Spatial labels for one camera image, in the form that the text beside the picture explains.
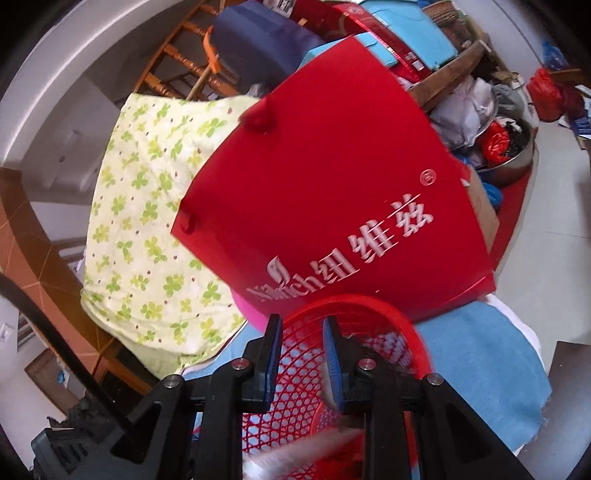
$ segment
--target orange tiled surface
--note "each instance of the orange tiled surface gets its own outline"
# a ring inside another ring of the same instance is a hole
[[[0,268],[43,310],[93,373],[111,335],[82,310],[82,285],[51,247],[22,187],[20,172],[6,168],[0,168]]]

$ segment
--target metal pot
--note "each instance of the metal pot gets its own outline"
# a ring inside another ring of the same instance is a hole
[[[501,165],[492,168],[483,168],[478,170],[480,179],[486,183],[493,184],[496,187],[506,187],[513,182],[519,180],[525,172],[529,169],[534,161],[534,136],[530,125],[523,121],[517,120],[517,124],[529,136],[527,146],[518,153],[515,157],[506,160]]]

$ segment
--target screw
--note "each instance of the screw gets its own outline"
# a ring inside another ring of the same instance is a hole
[[[248,358],[235,358],[232,360],[231,366],[234,370],[244,370],[248,368],[251,361]]]
[[[444,382],[444,379],[441,375],[439,374],[428,374],[427,375],[427,381],[435,386],[438,387],[439,385],[441,385]]]
[[[183,377],[180,375],[169,375],[164,380],[162,380],[162,383],[166,388],[175,388],[178,387],[182,381]]]
[[[357,366],[361,370],[373,370],[375,368],[375,360],[371,358],[362,358],[361,360],[359,360],[359,362],[357,362]]]

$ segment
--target yellow floral cloth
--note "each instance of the yellow floral cloth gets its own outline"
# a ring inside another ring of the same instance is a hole
[[[158,378],[218,353],[245,319],[170,229],[193,177],[256,99],[133,94],[103,159],[82,306]]]

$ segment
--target white floor tile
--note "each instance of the white floor tile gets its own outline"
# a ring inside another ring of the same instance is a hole
[[[537,175],[497,295],[531,328],[550,367],[558,340],[591,343],[591,173],[572,133],[542,124]]]

